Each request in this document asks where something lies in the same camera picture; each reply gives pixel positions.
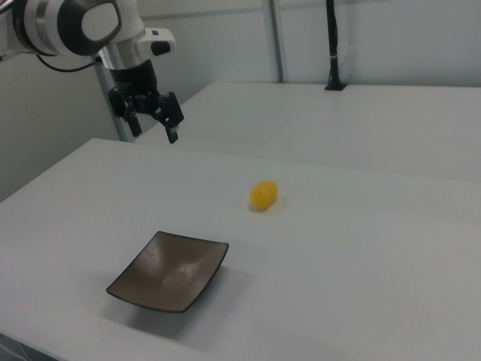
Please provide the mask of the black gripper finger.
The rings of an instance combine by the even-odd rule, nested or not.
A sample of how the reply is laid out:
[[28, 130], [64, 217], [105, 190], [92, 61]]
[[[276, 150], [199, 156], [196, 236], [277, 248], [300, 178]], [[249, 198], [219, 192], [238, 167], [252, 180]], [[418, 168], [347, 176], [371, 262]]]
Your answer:
[[127, 122], [133, 136], [139, 136], [142, 133], [142, 129], [136, 116], [133, 103], [131, 101], [125, 101], [116, 88], [110, 89], [107, 95], [113, 115]]
[[184, 120], [184, 115], [173, 92], [160, 95], [156, 119], [164, 126], [169, 143], [174, 144], [178, 140], [177, 129]]

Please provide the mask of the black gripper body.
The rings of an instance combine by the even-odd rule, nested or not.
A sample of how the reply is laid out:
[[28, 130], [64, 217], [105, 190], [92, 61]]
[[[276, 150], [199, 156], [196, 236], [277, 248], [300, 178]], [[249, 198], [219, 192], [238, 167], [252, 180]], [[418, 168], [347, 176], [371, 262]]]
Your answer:
[[140, 113], [160, 113], [161, 94], [151, 60], [128, 69], [110, 70], [115, 87], [110, 90], [110, 105], [114, 113], [124, 113], [132, 102]]

